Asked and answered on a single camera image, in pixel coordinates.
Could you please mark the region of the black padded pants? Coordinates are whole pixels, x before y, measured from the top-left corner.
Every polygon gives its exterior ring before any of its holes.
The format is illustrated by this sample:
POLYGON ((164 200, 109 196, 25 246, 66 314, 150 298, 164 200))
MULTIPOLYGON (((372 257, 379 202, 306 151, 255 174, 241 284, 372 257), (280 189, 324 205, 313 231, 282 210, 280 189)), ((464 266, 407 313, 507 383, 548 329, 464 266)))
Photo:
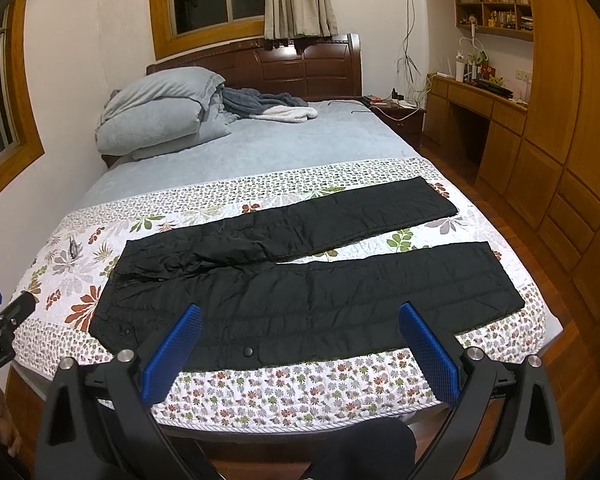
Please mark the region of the black padded pants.
POLYGON ((186 370, 257 370, 400 349, 406 302, 456 334, 521 310, 524 300, 485 242, 320 259, 454 214, 417 177, 131 240, 90 334, 110 352, 134 350, 196 304, 202 332, 186 370))

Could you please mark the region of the floral quilted bedspread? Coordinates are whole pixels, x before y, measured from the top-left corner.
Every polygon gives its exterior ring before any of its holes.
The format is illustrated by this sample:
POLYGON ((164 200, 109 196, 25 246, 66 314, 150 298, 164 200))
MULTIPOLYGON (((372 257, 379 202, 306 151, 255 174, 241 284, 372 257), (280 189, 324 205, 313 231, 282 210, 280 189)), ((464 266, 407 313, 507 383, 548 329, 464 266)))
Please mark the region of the floral quilted bedspread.
POLYGON ((19 282, 18 365, 51 378, 137 349, 191 304, 202 333, 154 413, 230 434, 335 429, 437 400, 398 329, 410 302, 517 363, 562 331, 504 236, 422 157, 183 185, 67 214, 19 282))

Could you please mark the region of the black eyeglasses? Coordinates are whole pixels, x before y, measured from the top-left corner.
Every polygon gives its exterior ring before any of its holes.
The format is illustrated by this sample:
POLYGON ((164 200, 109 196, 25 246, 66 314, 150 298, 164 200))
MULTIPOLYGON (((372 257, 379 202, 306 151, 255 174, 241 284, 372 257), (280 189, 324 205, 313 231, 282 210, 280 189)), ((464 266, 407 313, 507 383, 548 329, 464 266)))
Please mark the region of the black eyeglasses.
POLYGON ((69 255, 72 260, 76 260, 80 255, 80 248, 73 236, 69 237, 69 255))

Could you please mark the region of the side wooden framed window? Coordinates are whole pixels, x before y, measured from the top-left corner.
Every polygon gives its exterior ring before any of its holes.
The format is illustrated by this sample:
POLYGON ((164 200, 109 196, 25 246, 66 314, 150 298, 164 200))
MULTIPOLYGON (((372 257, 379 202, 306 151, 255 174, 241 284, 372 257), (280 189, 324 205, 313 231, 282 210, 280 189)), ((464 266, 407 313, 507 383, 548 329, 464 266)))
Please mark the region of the side wooden framed window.
POLYGON ((12 0, 0 14, 0 193, 44 154, 24 62, 26 6, 12 0))

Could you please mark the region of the dark wooden nightstand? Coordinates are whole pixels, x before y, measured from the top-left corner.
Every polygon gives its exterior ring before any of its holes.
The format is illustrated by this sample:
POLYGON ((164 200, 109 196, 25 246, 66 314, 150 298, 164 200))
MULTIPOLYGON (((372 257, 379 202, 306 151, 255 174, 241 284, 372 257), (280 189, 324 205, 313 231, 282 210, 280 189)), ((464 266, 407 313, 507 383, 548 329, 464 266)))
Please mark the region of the dark wooden nightstand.
POLYGON ((422 129, 425 111, 417 107, 405 107, 378 98, 362 97, 362 103, 394 133, 416 151, 422 147, 422 129))

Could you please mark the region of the wooden desk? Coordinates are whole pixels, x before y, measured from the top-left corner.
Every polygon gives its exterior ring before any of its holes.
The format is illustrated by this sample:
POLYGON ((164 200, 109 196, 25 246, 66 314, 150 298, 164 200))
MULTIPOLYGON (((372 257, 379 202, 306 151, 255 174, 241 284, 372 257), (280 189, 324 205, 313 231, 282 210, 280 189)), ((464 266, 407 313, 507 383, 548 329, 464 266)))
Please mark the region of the wooden desk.
POLYGON ((527 109, 486 89, 433 76, 422 145, 504 194, 512 177, 527 109))

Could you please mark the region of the grey folded duvet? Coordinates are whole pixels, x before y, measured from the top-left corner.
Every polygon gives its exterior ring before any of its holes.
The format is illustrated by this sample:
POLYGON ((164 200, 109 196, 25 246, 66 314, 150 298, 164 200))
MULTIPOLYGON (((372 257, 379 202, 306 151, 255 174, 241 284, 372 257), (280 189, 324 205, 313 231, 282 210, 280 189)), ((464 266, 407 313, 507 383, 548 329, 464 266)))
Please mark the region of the grey folded duvet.
POLYGON ((102 111, 95 130, 99 153, 151 158, 228 136, 224 82, 199 66, 163 70, 132 82, 102 111))

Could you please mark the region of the grey and white blanket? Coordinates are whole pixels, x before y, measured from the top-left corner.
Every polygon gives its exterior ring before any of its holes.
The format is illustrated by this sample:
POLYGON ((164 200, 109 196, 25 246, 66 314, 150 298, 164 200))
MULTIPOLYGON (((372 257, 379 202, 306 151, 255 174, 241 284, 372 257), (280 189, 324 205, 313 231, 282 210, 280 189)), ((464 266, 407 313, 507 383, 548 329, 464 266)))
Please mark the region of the grey and white blanket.
POLYGON ((225 109, 240 119, 302 124, 318 115, 305 100, 288 92, 275 94, 251 88, 224 88, 222 97, 225 109))

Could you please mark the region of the dark wooden headboard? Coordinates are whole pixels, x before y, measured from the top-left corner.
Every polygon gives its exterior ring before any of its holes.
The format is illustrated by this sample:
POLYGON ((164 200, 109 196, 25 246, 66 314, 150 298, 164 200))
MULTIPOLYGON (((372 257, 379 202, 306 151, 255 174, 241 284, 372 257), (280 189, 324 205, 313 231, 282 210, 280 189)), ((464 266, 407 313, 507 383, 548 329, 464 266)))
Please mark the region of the dark wooden headboard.
POLYGON ((357 34, 282 44, 263 38, 234 41, 155 62, 146 73, 185 66, 212 70, 230 88, 288 92, 311 102, 358 99, 363 95, 361 41, 357 34))

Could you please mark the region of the beige curtain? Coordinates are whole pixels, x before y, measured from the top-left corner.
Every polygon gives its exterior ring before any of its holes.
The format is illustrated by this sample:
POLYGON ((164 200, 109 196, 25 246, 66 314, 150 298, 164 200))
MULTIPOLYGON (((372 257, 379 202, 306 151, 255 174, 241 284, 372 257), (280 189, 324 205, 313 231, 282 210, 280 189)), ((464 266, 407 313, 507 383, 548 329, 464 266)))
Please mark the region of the beige curtain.
POLYGON ((338 35, 332 0, 264 0, 264 38, 286 40, 338 35))

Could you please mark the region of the wooden wall shelf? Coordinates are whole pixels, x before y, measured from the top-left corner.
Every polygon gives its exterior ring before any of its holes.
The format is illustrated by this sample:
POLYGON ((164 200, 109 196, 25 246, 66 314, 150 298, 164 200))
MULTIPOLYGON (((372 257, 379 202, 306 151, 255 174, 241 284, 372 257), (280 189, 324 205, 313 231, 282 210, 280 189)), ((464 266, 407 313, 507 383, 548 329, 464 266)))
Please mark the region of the wooden wall shelf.
POLYGON ((466 32, 533 40, 531 0, 455 0, 455 23, 466 32))

